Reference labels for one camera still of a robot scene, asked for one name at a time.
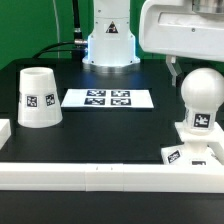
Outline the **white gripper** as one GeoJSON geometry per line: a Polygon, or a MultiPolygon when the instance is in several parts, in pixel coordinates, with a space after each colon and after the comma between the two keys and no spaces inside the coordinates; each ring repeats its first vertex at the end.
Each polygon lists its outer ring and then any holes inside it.
{"type": "Polygon", "coordinates": [[[146,0],[139,44],[167,55],[173,86],[182,73],[176,56],[224,62],[224,0],[146,0]]]}

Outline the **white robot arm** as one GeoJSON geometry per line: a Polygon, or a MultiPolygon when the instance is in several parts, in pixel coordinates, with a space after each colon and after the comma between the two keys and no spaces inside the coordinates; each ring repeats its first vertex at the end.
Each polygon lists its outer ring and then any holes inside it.
{"type": "Polygon", "coordinates": [[[130,31],[130,0],[93,0],[87,69],[120,72],[140,62],[136,48],[166,56],[173,77],[179,57],[224,62],[224,0],[146,0],[139,35],[130,31]]]}

